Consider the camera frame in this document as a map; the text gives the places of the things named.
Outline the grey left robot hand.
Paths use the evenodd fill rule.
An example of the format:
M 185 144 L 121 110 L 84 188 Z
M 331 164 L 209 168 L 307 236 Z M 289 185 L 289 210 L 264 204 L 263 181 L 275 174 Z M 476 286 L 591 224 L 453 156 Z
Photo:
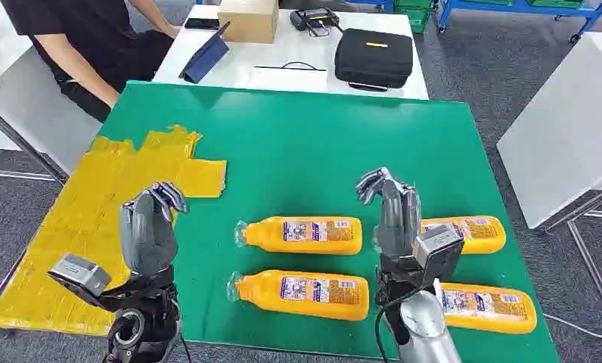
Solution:
M 172 211 L 188 213 L 182 191 L 172 182 L 158 181 L 119 209 L 123 259 L 133 273 L 156 275 L 172 264 L 178 251 Z

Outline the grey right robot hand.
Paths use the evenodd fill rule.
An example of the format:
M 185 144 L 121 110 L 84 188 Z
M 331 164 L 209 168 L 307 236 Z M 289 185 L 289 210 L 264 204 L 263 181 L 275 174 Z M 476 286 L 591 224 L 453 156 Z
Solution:
M 383 255 L 398 259 L 412 254 L 420 232 L 420 198 L 415 186 L 396 178 L 385 166 L 365 173 L 355 186 L 364 205 L 381 196 L 380 218 L 375 237 Z

